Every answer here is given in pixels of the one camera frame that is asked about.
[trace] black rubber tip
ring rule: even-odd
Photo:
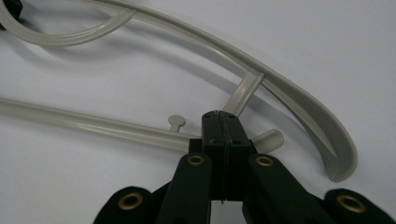
[[[12,17],[15,18],[15,20],[20,18],[23,5],[20,0],[3,0],[4,5],[6,5],[6,8],[8,9],[9,13],[12,15]],[[5,30],[4,26],[0,23],[0,30]]]

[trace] white surface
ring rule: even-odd
[[[279,129],[273,153],[313,194],[355,190],[396,218],[396,2],[135,1],[195,25],[268,64],[341,120],[359,153],[334,184],[304,129],[263,88],[242,113],[250,137]],[[108,19],[65,1],[23,1],[24,25],[60,34]],[[242,74],[214,54],[138,21],[78,47],[40,48],[0,33],[0,97],[200,133]],[[0,223],[92,223],[117,190],[169,181],[180,154],[0,116]],[[214,203],[212,223],[243,223],[241,204]]]

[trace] curved hanger arm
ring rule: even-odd
[[[97,25],[87,31],[83,31],[76,34],[70,35],[47,35],[42,34],[33,30],[30,30],[18,21],[16,21],[11,14],[8,12],[4,1],[0,0],[0,23],[12,34],[18,38],[40,46],[52,46],[52,47],[68,47],[84,44],[94,39],[100,38],[107,35],[114,30],[121,27],[125,22],[129,21],[134,15],[134,11],[124,7],[116,7],[106,3],[99,3],[95,1],[75,1],[93,6],[108,9],[118,14],[104,23]]]
[[[200,43],[253,75],[264,74],[262,85],[303,124],[318,148],[330,180],[342,181],[353,174],[358,164],[358,154],[352,139],[335,115],[308,92],[242,50],[183,21],[120,0],[98,1],[135,10],[134,18],[137,20]]]

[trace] black object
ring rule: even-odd
[[[238,117],[213,111],[202,120],[202,139],[191,139],[170,183],[118,191],[94,224],[210,223],[212,200],[243,202],[247,224],[395,224],[354,191],[309,194],[279,160],[257,153]]]
[[[8,9],[9,13],[12,15],[12,17],[15,18],[15,20],[18,20],[20,18],[23,5],[20,0],[3,0],[4,5]],[[0,23],[0,30],[5,30],[4,26]]]

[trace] clothes hanger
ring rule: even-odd
[[[313,142],[316,144],[324,162],[326,173],[331,181],[342,181],[353,174],[357,166],[358,155],[352,139],[341,122],[312,95],[287,80],[285,77],[282,77],[279,73],[265,64],[260,63],[245,52],[225,43],[213,35],[146,7],[119,0],[78,0],[76,2],[116,11],[119,12],[119,14],[108,22],[105,22],[102,26],[96,26],[78,34],[44,35],[25,30],[27,28],[23,27],[12,18],[7,12],[4,1],[0,0],[0,23],[2,23],[9,32],[22,40],[41,46],[53,47],[69,47],[93,41],[96,38],[116,30],[131,19],[131,17],[132,19],[144,21],[177,35],[184,36],[216,52],[220,57],[234,63],[246,71],[246,75],[243,77],[236,92],[223,107],[224,111],[239,116],[247,105],[250,97],[254,94],[254,91],[262,84],[302,123]],[[12,114],[61,126],[80,129],[83,127],[82,129],[86,131],[117,135],[118,137],[126,138],[125,136],[129,135],[129,138],[135,141],[145,142],[155,146],[163,146],[163,143],[169,143],[169,145],[165,144],[165,147],[185,150],[187,139],[191,137],[183,133],[125,124],[114,120],[105,120],[39,105],[11,102],[6,99],[2,99],[0,105],[5,108],[0,110],[0,113]],[[107,125],[112,125],[113,128],[118,129],[115,129],[115,132],[108,133],[106,131],[108,130]],[[128,134],[124,134],[125,125],[131,128],[130,131],[127,131],[129,132]],[[145,136],[144,140],[135,138],[142,133]],[[162,143],[153,143],[153,139],[161,139]],[[253,142],[261,153],[268,153],[281,145],[283,137],[280,132],[271,131],[254,138]]]

